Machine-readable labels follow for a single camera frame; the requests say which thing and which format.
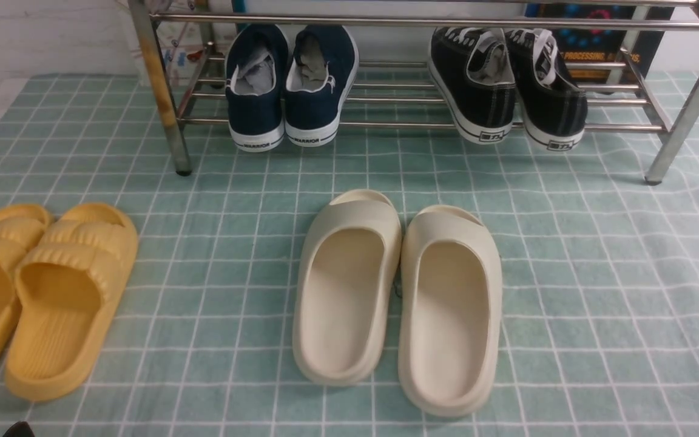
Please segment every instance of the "mat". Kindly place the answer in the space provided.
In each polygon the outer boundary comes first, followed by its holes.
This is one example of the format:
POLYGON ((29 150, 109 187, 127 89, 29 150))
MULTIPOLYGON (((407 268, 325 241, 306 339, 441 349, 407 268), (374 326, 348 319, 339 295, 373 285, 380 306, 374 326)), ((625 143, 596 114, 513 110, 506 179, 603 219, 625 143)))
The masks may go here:
MULTIPOLYGON (((695 79, 651 83, 673 111, 695 79)), ((439 106, 352 105, 345 117, 449 119, 439 106)), ((633 108, 590 119, 646 121, 633 108)), ((31 404, 8 393, 0 362, 0 433, 25 419, 39 437, 699 436, 699 122, 656 188, 641 179, 660 146, 651 135, 588 134, 565 155, 517 131, 480 147, 454 132, 344 129, 330 146, 258 155, 236 152, 225 127, 185 136, 195 171, 178 177, 152 95, 129 77, 34 78, 0 122, 0 207, 108 202, 141 233, 89 382, 31 404), (475 415, 444 421, 405 398, 394 295, 371 379, 326 389, 297 370, 300 245, 314 213, 352 188, 382 191, 404 221, 457 205, 493 233, 501 350, 475 415)))

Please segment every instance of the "canvas sneaker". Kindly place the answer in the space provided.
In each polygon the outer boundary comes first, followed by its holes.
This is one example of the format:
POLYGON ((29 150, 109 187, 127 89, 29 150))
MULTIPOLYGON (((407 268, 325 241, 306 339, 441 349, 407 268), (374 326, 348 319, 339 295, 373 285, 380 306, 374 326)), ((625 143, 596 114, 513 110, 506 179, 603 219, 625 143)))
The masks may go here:
POLYGON ((503 31, 441 27, 430 38, 428 71, 466 140, 501 141, 514 116, 514 75, 503 31))
POLYGON ((549 30, 507 33, 522 123, 535 144, 553 152, 573 149, 584 135, 586 92, 573 82, 549 30))
POLYGON ((282 142, 285 124, 280 96, 287 65, 288 39, 277 25, 248 25, 228 47, 228 125, 239 149, 264 152, 282 142))
POLYGON ((285 81, 285 131, 304 147, 332 141, 360 63, 342 25, 308 25, 296 36, 285 81))

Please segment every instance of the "floor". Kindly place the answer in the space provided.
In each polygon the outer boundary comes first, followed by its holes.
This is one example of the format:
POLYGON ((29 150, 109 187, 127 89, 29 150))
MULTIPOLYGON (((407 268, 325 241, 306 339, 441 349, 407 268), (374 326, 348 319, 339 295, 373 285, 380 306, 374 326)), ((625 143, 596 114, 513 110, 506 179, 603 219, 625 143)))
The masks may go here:
MULTIPOLYGON (((671 112, 695 79, 650 77, 671 112)), ((346 108, 347 119, 390 116, 448 119, 443 108, 346 108)), ((454 132, 342 130, 330 146, 255 155, 222 127, 188 127, 186 139, 195 171, 178 177, 152 95, 128 77, 33 78, 5 112, 0 207, 37 202, 61 215, 108 202, 141 240, 86 384, 32 404, 9 394, 0 361, 0 432, 25 419, 39 437, 699 436, 699 123, 656 188, 641 179, 660 146, 651 135, 590 134, 565 155, 520 132, 478 147, 454 132), (369 380, 327 389, 297 370, 300 245, 314 214, 352 188, 383 191, 404 222, 443 203, 493 233, 501 350, 476 414, 444 421, 405 398, 394 294, 369 380)))

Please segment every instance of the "metal shoe rack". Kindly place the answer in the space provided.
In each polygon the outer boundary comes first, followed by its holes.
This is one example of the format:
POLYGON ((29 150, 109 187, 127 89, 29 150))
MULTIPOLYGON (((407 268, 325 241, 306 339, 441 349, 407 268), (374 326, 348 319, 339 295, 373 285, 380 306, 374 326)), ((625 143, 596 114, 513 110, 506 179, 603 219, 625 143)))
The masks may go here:
MULTIPOLYGON (((261 15, 261 14, 219 14, 209 12, 208 0, 196 1, 194 13, 151 12, 146 5, 147 0, 128 0, 134 28, 141 45, 147 74, 150 78, 153 94, 158 104, 167 143, 172 153, 175 170, 181 176, 191 174, 191 158, 189 157, 183 129, 188 124, 227 124, 227 119, 192 117, 191 112, 196 99, 223 99, 222 91, 213 90, 224 86, 222 77, 222 62, 224 57, 217 50, 212 33, 213 22, 232 23, 275 23, 275 24, 335 24, 335 25, 386 25, 387 27, 502 27, 502 28, 535 28, 547 29, 600 29, 626 30, 623 47, 612 62, 579 63, 578 69, 610 70, 612 75, 625 74, 635 77, 635 84, 629 85, 583 85, 582 88, 591 92, 631 92, 635 98, 596 97, 589 100, 591 107, 643 107, 649 124, 588 124, 586 129, 591 132, 627 132, 655 134, 660 137, 662 147, 657 153, 652 166, 646 172, 646 183, 658 185, 668 170, 672 160, 687 139, 690 130, 699 117, 699 77, 687 97, 676 121, 672 122, 660 107, 657 99, 651 94, 643 77, 630 60, 633 45, 641 30, 657 32, 699 31, 699 20, 693 22, 648 20, 646 15, 654 6, 687 7, 691 8, 699 18, 699 0, 568 0, 568 3, 580 5, 629 5, 636 6, 632 19, 481 19, 481 18, 421 18, 405 16, 290 16, 290 15, 261 15), (169 81, 166 77, 161 47, 155 29, 159 22, 197 22, 204 42, 204 52, 198 61, 194 76, 189 82, 179 105, 175 104, 169 81)), ((543 3, 557 3, 556 0, 543 0, 543 3)), ((388 62, 364 61, 361 67, 392 67, 392 69, 421 69, 424 62, 388 62)), ((386 89, 386 90, 428 90, 433 85, 427 82, 359 82, 353 89, 386 89)), ((350 94, 348 101, 356 103, 414 103, 414 104, 443 104, 438 97, 399 97, 394 95, 358 96, 350 94)), ((342 126, 356 128, 393 128, 393 129, 452 129, 452 123, 420 123, 420 122, 371 122, 351 121, 341 122, 342 126)))

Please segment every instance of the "chrome rack bar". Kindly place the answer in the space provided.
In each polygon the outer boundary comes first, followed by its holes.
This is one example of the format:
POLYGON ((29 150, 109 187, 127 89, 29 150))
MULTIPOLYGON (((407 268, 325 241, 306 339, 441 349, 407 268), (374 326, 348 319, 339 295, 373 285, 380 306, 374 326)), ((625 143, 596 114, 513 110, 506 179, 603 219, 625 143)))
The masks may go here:
POLYGON ((627 61, 627 67, 629 67, 630 72, 632 72, 632 75, 635 77, 635 80, 638 81, 640 89, 635 92, 635 96, 641 99, 646 99, 649 102, 649 105, 645 105, 643 107, 644 113, 646 113, 646 116, 649 117, 649 121, 651 121, 652 124, 657 124, 658 126, 665 128, 665 132, 660 133, 660 141, 664 142, 666 140, 667 133, 670 132, 671 124, 668 115, 665 113, 665 110, 663 110, 663 106, 660 105, 660 102, 657 101, 657 98, 654 97, 651 92, 649 92, 649 88, 646 86, 646 80, 644 80, 641 72, 638 71, 638 66, 636 66, 635 62, 633 62, 630 58, 630 52, 626 48, 622 47, 619 49, 619 53, 621 57, 627 61))
POLYGON ((150 78, 155 104, 158 106, 161 125, 166 134, 166 142, 169 143, 169 151, 172 152, 175 171, 180 176, 188 176, 192 172, 191 156, 188 154, 183 130, 177 122, 177 108, 172 96, 172 87, 166 77, 166 66, 161 57, 161 45, 155 33, 155 23, 150 21, 144 0, 128 0, 128 8, 139 39, 147 76, 150 78))
POLYGON ((699 30, 698 22, 633 19, 464 19, 419 18, 394 16, 291 16, 258 14, 219 14, 197 12, 191 14, 154 13, 153 21, 178 22, 248 22, 267 24, 335 24, 335 25, 393 25, 394 27, 545 27, 547 29, 585 30, 699 30))
MULTIPOLYGON (((193 97, 203 99, 225 100, 225 94, 221 92, 194 92, 193 97)), ((425 104, 441 104, 444 99, 441 97, 397 97, 397 96, 357 96, 350 94, 346 99, 347 102, 354 103, 425 103, 425 104)), ((587 99, 588 105, 591 107, 625 107, 634 106, 642 107, 649 104, 647 99, 587 99)))
MULTIPOLYGON (((649 14, 649 6, 636 6, 635 11, 633 11, 633 20, 645 20, 649 14)), ((620 48, 622 47, 627 47, 627 49, 630 50, 630 53, 635 50, 635 41, 638 41, 638 35, 641 33, 638 30, 629 30, 624 33, 624 38, 622 38, 622 44, 620 44, 620 48)), ((619 53, 616 53, 614 56, 614 59, 620 58, 621 55, 619 53)), ((606 78, 606 83, 619 83, 622 81, 622 76, 624 76, 624 72, 618 71, 618 70, 613 70, 608 74, 608 77, 606 78)))
MULTIPOLYGON (((214 55, 209 57, 210 62, 225 62, 225 57, 214 55)), ((361 67, 371 67, 376 69, 424 69, 423 61, 360 61, 361 67)), ((624 62, 566 62, 569 69, 579 70, 613 70, 624 69, 627 64, 624 62)))
POLYGON ((659 185, 663 182, 665 173, 668 172, 670 164, 676 158, 679 150, 687 139, 692 127, 699 117, 699 77, 697 77, 692 91, 690 91, 684 106, 681 108, 679 116, 670 130, 670 134, 663 141, 663 147, 654 158, 652 166, 646 172, 646 183, 649 185, 659 185))
MULTIPOLYGON (((209 0, 195 0, 196 10, 200 12, 210 12, 209 0)), ((211 22, 199 23, 199 34, 201 35, 201 43, 203 44, 205 52, 214 55, 217 53, 217 45, 214 42, 214 29, 212 29, 211 22)), ((221 73, 222 66, 217 66, 216 64, 211 64, 209 66, 210 75, 219 76, 221 73)))
MULTIPOLYGON (((225 83, 224 78, 199 78, 198 83, 206 83, 209 85, 222 86, 225 83)), ((436 91, 436 87, 430 82, 355 82, 352 85, 353 89, 402 89, 407 91, 436 91)), ((635 92, 638 90, 638 85, 634 83, 606 85, 603 83, 581 83, 579 88, 591 92, 635 92)))
POLYGON ((191 81, 188 82, 188 89, 185 90, 183 99, 180 100, 180 106, 177 107, 178 119, 190 114, 194 108, 194 104, 196 104, 197 91, 201 89, 201 85, 203 84, 203 82, 199 82, 199 77, 202 77, 202 75, 206 73, 206 69, 209 67, 209 63, 206 62, 206 60, 209 59, 209 50, 209 48, 205 48, 201 58, 198 61, 198 64, 196 65, 196 71, 194 71, 191 81))
MULTIPOLYGON (((228 119, 225 118, 204 118, 204 117, 185 117, 180 120, 184 124, 227 124, 228 119)), ((347 127, 365 127, 365 128, 385 128, 385 129, 410 129, 413 127, 423 129, 454 129, 452 123, 407 123, 407 122, 390 122, 383 123, 380 121, 341 121, 341 126, 347 127)), ((522 123, 515 121, 513 128, 522 128, 522 123)), ((627 133, 650 133, 656 134, 662 132, 661 126, 651 124, 587 124, 586 130, 590 132, 627 132, 627 133)))

